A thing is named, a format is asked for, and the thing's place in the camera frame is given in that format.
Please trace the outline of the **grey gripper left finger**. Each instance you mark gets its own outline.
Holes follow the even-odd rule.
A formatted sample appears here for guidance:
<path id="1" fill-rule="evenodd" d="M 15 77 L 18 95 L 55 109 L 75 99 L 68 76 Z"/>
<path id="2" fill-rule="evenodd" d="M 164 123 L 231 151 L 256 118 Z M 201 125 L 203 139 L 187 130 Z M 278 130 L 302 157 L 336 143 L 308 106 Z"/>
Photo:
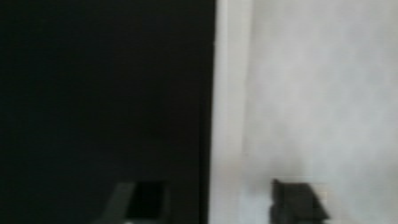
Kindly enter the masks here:
<path id="1" fill-rule="evenodd" d="M 169 188 L 164 181 L 116 185 L 102 224 L 171 224 Z"/>

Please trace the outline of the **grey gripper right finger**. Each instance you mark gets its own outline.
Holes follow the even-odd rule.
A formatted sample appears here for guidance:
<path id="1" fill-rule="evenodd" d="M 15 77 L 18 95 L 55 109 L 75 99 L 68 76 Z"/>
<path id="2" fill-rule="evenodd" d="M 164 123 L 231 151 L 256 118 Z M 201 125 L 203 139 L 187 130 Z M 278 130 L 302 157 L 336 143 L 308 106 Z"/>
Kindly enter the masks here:
<path id="1" fill-rule="evenodd" d="M 326 224 L 329 219 L 311 185 L 274 179 L 270 224 Z"/>

